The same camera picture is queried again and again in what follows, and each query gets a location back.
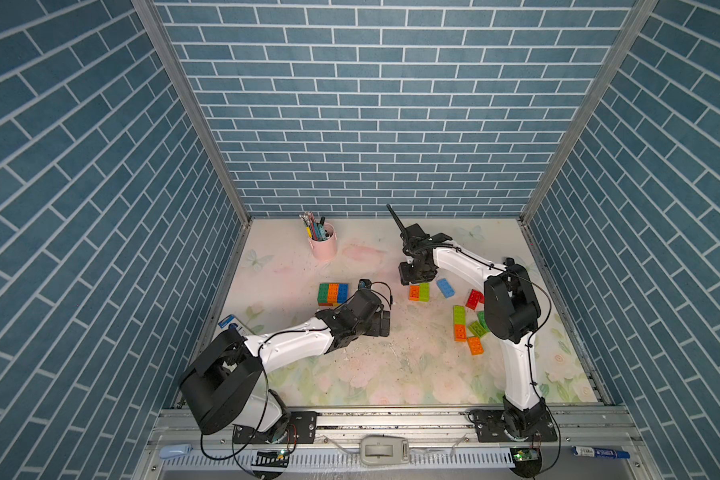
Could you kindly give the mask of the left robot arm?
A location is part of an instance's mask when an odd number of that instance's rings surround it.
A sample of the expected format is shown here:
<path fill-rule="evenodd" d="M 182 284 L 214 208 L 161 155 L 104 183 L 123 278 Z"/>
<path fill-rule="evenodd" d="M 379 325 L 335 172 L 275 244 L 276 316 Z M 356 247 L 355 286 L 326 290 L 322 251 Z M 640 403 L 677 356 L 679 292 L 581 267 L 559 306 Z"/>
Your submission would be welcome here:
<path fill-rule="evenodd" d="M 178 386 L 202 435 L 234 425 L 267 442 L 280 439 L 291 412 L 268 374 L 309 357 L 343 349 L 362 336 L 387 337 L 393 298 L 364 279 L 339 305 L 274 333 L 245 336 L 222 330 L 180 376 Z"/>

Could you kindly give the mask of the lime green lego brick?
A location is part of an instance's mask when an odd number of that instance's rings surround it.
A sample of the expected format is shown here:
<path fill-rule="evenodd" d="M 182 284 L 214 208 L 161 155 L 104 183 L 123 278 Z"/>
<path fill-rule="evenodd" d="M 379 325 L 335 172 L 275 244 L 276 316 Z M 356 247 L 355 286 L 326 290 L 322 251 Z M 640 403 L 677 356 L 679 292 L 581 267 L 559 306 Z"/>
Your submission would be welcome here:
<path fill-rule="evenodd" d="M 430 284 L 422 283 L 418 285 L 418 300 L 420 302 L 428 302 L 430 300 Z"/>

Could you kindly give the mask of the red lego brick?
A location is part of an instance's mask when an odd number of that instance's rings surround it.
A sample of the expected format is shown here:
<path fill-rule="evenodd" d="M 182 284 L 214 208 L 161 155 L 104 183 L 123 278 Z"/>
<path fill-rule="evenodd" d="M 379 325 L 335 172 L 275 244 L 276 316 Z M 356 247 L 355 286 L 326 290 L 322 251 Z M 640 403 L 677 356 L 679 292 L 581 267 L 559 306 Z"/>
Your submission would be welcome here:
<path fill-rule="evenodd" d="M 484 295 L 482 292 L 471 289 L 467 300 L 465 302 L 465 307 L 474 311 L 477 311 L 479 306 L 484 303 Z"/>

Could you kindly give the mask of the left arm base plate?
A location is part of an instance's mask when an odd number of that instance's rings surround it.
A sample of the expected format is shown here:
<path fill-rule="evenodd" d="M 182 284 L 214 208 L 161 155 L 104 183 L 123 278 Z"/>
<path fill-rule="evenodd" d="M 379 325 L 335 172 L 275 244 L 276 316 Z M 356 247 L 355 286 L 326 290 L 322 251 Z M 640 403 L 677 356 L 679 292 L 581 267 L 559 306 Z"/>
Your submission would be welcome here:
<path fill-rule="evenodd" d="M 294 411 L 287 419 L 279 420 L 266 431 L 257 431 L 252 427 L 235 426 L 233 442 L 236 445 L 250 444 L 313 444 L 317 428 L 316 411 Z"/>

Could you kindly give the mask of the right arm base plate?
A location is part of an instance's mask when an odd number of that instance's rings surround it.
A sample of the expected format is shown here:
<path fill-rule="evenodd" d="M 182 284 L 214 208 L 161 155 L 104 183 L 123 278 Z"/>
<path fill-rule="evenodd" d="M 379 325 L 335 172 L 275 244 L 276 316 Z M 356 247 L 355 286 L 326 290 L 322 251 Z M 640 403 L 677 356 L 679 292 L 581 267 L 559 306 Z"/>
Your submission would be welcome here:
<path fill-rule="evenodd" d="M 474 409 L 467 413 L 480 443 L 555 442 L 558 431 L 547 409 Z"/>

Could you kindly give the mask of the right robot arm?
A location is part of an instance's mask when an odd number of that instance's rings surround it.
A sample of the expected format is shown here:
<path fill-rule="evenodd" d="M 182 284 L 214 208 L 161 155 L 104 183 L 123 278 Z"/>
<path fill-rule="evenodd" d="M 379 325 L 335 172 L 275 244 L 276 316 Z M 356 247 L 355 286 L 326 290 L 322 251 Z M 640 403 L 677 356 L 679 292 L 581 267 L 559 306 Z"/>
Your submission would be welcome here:
<path fill-rule="evenodd" d="M 431 282 L 444 269 L 483 289 L 486 325 L 500 340 L 504 359 L 504 428 L 513 438 L 532 436 L 548 409 L 535 379 L 533 336 L 539 329 L 541 305 L 527 270 L 511 258 L 499 265 L 462 248 L 444 233 L 429 235 L 419 224 L 406 226 L 396 213 L 391 216 L 407 257 L 399 265 L 403 285 Z"/>

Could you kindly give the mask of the dark green lego brick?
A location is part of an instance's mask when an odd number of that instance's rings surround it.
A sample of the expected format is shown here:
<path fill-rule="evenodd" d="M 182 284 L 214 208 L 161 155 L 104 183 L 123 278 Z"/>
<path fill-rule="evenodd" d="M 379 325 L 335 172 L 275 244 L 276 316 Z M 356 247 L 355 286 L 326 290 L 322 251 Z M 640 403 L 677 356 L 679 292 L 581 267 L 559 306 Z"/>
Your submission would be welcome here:
<path fill-rule="evenodd" d="M 330 291 L 330 284 L 329 283 L 321 283 L 318 287 L 318 294 L 317 294 L 317 302 L 319 306 L 328 306 L 331 304 L 329 301 L 329 291 Z"/>

